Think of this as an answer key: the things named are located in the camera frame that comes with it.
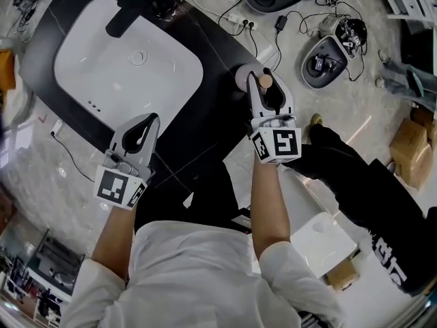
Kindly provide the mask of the large cardboard box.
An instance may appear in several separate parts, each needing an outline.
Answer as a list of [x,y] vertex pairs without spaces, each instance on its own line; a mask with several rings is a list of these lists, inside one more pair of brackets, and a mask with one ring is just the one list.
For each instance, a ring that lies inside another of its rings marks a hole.
[[409,187],[420,190],[432,172],[436,149],[437,119],[424,107],[414,108],[389,146],[396,174]]

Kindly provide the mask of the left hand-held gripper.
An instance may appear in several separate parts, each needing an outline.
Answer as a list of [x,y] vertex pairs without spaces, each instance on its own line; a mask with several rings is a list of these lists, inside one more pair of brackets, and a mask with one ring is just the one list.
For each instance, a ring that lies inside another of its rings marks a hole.
[[160,130],[157,113],[145,113],[119,126],[110,150],[96,170],[94,197],[108,205],[132,210],[148,187],[154,171],[119,154],[151,155]]

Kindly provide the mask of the person's black trousers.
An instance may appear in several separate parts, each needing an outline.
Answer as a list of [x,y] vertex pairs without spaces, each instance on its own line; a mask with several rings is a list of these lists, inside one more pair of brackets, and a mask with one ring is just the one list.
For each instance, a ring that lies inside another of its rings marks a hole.
[[250,212],[240,208],[230,175],[223,162],[217,163],[194,183],[191,205],[175,190],[149,187],[137,204],[134,230],[153,221],[181,221],[203,226],[229,228],[250,234],[251,228],[234,219],[249,218]]

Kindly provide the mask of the white inset sink basin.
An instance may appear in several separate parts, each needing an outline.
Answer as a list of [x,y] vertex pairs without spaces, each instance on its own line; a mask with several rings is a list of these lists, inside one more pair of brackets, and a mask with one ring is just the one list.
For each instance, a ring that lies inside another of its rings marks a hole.
[[59,87],[115,130],[157,113],[164,132],[203,79],[199,58],[139,17],[120,37],[106,31],[119,12],[116,0],[88,3],[62,42],[54,63]]

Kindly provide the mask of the white freestanding washbasin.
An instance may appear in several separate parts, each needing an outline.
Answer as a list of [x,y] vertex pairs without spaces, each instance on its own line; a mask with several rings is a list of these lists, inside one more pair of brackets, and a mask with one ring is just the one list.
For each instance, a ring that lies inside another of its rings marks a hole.
[[358,247],[327,212],[317,214],[295,231],[291,243],[317,278],[335,268]]

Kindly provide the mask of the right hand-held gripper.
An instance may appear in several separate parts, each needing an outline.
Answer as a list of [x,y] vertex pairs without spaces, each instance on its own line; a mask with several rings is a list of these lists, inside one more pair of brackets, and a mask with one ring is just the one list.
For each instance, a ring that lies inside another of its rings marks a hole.
[[[246,78],[247,94],[253,114],[251,126],[253,143],[259,162],[287,163],[302,155],[302,131],[296,126],[294,97],[284,80],[270,68],[264,68],[271,78],[271,86],[263,93],[253,71]],[[268,116],[269,110],[276,114]]]

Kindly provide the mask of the person's right forearm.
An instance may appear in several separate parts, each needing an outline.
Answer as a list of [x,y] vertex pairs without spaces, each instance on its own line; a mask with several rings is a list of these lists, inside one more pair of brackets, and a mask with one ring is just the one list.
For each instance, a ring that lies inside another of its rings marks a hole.
[[251,230],[255,255],[260,258],[269,246],[290,242],[287,213],[277,166],[254,159],[251,187]]

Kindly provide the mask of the person's white shirt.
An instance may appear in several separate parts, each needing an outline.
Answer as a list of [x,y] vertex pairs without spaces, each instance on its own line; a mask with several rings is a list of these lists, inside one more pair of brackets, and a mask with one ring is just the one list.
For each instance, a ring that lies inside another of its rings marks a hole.
[[138,230],[128,281],[86,260],[60,328],[300,328],[301,312],[343,324],[333,292],[289,242],[252,269],[250,238],[234,230],[155,221]]

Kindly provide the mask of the white socket strip with plugs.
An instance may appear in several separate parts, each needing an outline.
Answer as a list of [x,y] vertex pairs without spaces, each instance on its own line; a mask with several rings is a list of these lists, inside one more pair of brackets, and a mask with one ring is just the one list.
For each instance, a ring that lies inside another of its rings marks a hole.
[[228,15],[225,16],[225,19],[237,26],[241,26],[241,27],[247,27],[249,29],[252,30],[256,30],[257,29],[257,23],[249,20],[243,16],[234,14],[234,13],[229,13]]

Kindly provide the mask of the small cardboard box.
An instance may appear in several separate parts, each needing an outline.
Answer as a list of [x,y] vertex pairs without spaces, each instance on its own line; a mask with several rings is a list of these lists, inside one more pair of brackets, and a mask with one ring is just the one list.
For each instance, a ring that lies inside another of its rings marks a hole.
[[359,279],[360,275],[351,259],[346,258],[326,274],[327,282],[336,291],[344,291]]

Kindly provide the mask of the person's left forearm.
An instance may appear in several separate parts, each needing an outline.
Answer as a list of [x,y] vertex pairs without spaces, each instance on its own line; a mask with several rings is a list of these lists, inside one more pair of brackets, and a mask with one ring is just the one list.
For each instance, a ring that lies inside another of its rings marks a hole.
[[137,207],[114,206],[99,236],[91,259],[126,281]]

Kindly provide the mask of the black sink countertop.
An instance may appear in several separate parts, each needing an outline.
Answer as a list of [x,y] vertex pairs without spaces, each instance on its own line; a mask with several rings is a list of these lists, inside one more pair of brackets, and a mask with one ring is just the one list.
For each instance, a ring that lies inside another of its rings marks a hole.
[[[33,35],[20,74],[36,95],[73,131],[98,150],[112,130],[83,109],[55,82],[55,54],[74,20],[91,0],[53,0]],[[234,75],[253,61],[238,41],[188,3],[170,21],[151,21],[181,42],[204,69],[203,81],[163,136],[154,165],[155,187],[189,188],[212,164],[222,161],[246,133],[246,96]]]

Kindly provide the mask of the black waist display device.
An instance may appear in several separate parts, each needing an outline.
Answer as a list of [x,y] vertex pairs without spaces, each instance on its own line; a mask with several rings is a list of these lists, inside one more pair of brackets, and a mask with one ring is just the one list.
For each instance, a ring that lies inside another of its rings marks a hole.
[[231,219],[233,227],[235,230],[239,230],[245,234],[252,233],[251,227],[251,213],[248,208],[241,208]]

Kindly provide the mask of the open grey case with devices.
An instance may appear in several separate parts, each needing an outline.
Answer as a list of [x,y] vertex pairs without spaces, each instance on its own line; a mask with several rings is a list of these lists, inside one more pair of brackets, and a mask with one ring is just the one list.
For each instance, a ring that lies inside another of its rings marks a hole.
[[303,59],[301,75],[312,89],[320,90],[332,84],[346,72],[348,80],[355,82],[362,75],[351,75],[349,63],[356,58],[364,62],[367,50],[367,26],[359,18],[328,16],[317,28],[319,40]]

